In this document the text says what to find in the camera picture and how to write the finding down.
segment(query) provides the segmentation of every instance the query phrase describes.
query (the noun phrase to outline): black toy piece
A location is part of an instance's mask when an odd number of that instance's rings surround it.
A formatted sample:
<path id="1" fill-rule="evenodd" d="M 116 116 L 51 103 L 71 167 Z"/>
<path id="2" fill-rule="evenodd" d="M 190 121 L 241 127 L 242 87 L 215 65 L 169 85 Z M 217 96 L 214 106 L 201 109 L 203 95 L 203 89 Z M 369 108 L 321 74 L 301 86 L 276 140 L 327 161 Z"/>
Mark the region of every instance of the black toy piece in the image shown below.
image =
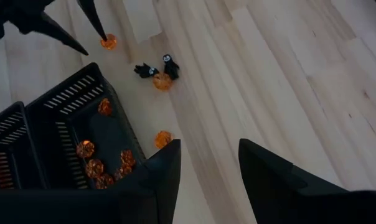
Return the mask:
<path id="1" fill-rule="evenodd" d="M 376 223 L 376 191 L 349 192 L 247 139 L 239 163 L 258 224 Z"/>
<path id="2" fill-rule="evenodd" d="M 71 35 L 44 12 L 45 7 L 53 1 L 0 0 L 0 39 L 4 37 L 3 25 L 9 21 L 19 29 L 21 34 L 28 34 L 32 31 L 45 34 L 82 54 L 88 55 L 87 51 Z M 77 1 L 101 38 L 107 40 L 93 0 Z"/>
<path id="3" fill-rule="evenodd" d="M 163 56 L 163 62 L 164 73 L 168 74 L 171 80 L 178 79 L 178 70 L 180 70 L 180 66 L 173 61 L 173 58 L 169 54 L 166 54 Z"/>
<path id="4" fill-rule="evenodd" d="M 171 224 L 180 174 L 175 139 L 106 190 L 0 190 L 0 223 Z"/>
<path id="5" fill-rule="evenodd" d="M 93 25 L 94 29 L 98 32 L 103 40 L 108 40 L 105 31 L 102 28 L 102 24 L 98 14 L 96 13 L 94 0 L 77 0 L 78 5 L 82 8 L 84 14 L 86 14 L 88 20 Z"/>
<path id="6" fill-rule="evenodd" d="M 158 74 L 159 70 L 144 63 L 142 66 L 136 65 L 134 72 L 136 72 L 141 78 L 149 78 Z"/>

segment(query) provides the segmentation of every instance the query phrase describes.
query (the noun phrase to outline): orange transparent gem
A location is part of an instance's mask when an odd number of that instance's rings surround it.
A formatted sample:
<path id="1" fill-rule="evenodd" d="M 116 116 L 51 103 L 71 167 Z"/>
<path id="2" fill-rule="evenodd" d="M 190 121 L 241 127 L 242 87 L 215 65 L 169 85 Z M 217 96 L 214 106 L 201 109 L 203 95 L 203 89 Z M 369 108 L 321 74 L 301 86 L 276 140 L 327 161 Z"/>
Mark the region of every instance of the orange transparent gem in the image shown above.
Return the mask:
<path id="1" fill-rule="evenodd" d="M 108 50 L 113 50 L 118 45 L 118 41 L 116 40 L 115 35 L 113 34 L 107 34 L 106 37 L 108 40 L 101 39 L 101 45 L 103 48 Z"/>
<path id="2" fill-rule="evenodd" d="M 111 103 L 107 98 L 101 100 L 101 103 L 98 105 L 98 112 L 105 116 L 112 115 Z"/>
<path id="3" fill-rule="evenodd" d="M 121 169 L 116 170 L 115 174 L 113 174 L 113 176 L 115 177 L 115 180 L 121 180 L 123 178 L 123 174 L 121 172 L 122 172 Z"/>
<path id="4" fill-rule="evenodd" d="M 89 158 L 94 153 L 94 144 L 90 142 L 89 140 L 84 140 L 80 142 L 76 147 L 76 154 L 80 158 Z"/>
<path id="5" fill-rule="evenodd" d="M 164 146 L 171 142 L 171 133 L 168 131 L 160 131 L 155 137 L 155 146 L 162 149 Z"/>
<path id="6" fill-rule="evenodd" d="M 103 164 L 99 159 L 90 159 L 86 165 L 86 174 L 89 178 L 97 178 L 103 173 Z"/>
<path id="7" fill-rule="evenodd" d="M 123 164 L 127 164 L 130 167 L 133 167 L 136 164 L 136 160 L 133 157 L 133 152 L 131 152 L 129 149 L 121 152 L 120 159 Z"/>
<path id="8" fill-rule="evenodd" d="M 97 189 L 107 189 L 109 185 L 114 184 L 113 177 L 109 174 L 102 174 L 95 181 L 95 188 Z"/>
<path id="9" fill-rule="evenodd" d="M 133 171 L 133 168 L 128 164 L 122 164 L 120 167 L 120 172 L 125 177 L 126 175 L 130 174 Z"/>
<path id="10" fill-rule="evenodd" d="M 168 74 L 160 72 L 153 76 L 153 84 L 158 90 L 166 91 L 171 88 L 172 80 Z"/>

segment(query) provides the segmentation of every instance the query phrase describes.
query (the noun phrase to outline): black plastic basket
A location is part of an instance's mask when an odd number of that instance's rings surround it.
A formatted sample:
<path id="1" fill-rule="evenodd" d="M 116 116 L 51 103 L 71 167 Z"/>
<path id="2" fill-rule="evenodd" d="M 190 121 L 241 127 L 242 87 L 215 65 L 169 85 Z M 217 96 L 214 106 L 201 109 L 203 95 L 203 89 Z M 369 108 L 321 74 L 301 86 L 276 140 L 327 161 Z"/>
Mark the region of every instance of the black plastic basket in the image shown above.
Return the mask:
<path id="1" fill-rule="evenodd" d="M 0 113 L 0 189 L 44 188 L 36 158 L 24 105 L 14 103 Z"/>
<path id="2" fill-rule="evenodd" d="M 111 116 L 98 113 L 104 98 L 111 103 Z M 132 150 L 137 166 L 145 160 L 115 90 L 95 63 L 27 105 L 26 110 L 48 188 L 95 188 L 85 175 L 87 161 L 76 155 L 76 145 L 84 140 L 95 144 L 90 159 L 100 159 L 110 175 L 120 167 L 123 150 Z"/>

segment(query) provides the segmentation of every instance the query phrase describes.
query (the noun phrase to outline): basket slot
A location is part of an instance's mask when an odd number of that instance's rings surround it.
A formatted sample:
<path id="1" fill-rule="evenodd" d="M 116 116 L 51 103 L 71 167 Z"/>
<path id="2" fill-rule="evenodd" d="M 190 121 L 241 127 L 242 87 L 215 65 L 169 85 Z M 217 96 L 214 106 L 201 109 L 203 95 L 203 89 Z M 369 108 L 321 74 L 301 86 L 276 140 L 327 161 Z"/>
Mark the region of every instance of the basket slot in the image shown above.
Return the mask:
<path id="1" fill-rule="evenodd" d="M 20 115 L 19 112 L 15 112 L 8 116 L 8 118 L 0 121 L 0 138 L 3 138 L 5 134 L 7 134 L 10 129 L 14 129 L 18 127 L 23 122 L 23 117 Z"/>
<path id="2" fill-rule="evenodd" d="M 26 134 L 27 133 L 26 133 L 25 126 L 21 126 L 18 129 L 4 136 L 2 139 L 0 139 L 0 144 L 3 144 L 3 145 L 12 144 L 16 142 L 17 140 L 19 140 L 21 137 L 25 136 Z"/>
<path id="3" fill-rule="evenodd" d="M 101 85 L 92 77 L 83 77 L 64 90 L 47 98 L 43 105 L 70 116 L 103 94 Z"/>
<path id="4" fill-rule="evenodd" d="M 14 188 L 8 155 L 0 152 L 0 189 Z"/>
<path id="5" fill-rule="evenodd" d="M 86 177 L 83 173 L 83 168 L 80 163 L 80 158 L 76 154 L 76 149 L 73 145 L 73 139 L 68 131 L 68 128 L 64 122 L 55 122 L 58 129 L 59 138 L 63 148 L 63 154 L 65 156 L 68 168 L 72 174 L 72 179 L 78 189 L 88 188 Z"/>

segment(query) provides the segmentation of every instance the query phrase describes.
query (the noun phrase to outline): toy on floor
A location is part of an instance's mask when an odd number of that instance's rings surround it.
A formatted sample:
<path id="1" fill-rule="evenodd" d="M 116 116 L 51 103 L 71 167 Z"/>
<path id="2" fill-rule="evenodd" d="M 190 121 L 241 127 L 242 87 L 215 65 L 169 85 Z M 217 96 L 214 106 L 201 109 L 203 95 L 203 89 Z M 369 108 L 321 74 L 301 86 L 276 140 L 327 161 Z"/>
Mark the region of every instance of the toy on floor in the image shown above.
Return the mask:
<path id="1" fill-rule="evenodd" d="M 173 61 L 173 58 L 169 54 L 166 54 L 163 56 L 163 62 L 164 73 L 168 74 L 171 80 L 178 79 L 178 70 L 180 70 L 180 66 Z"/>
<path id="2" fill-rule="evenodd" d="M 172 81 L 179 78 L 178 70 L 180 67 L 176 64 L 169 54 L 163 56 L 164 72 L 159 72 L 158 69 L 150 67 L 147 64 L 142 66 L 136 65 L 134 72 L 141 78 L 153 77 L 153 84 L 158 90 L 166 91 L 172 86 Z"/>
<path id="3" fill-rule="evenodd" d="M 159 71 L 156 68 L 152 68 L 145 63 L 142 66 L 136 65 L 134 72 L 136 72 L 141 78 L 153 77 L 155 74 L 159 73 Z"/>

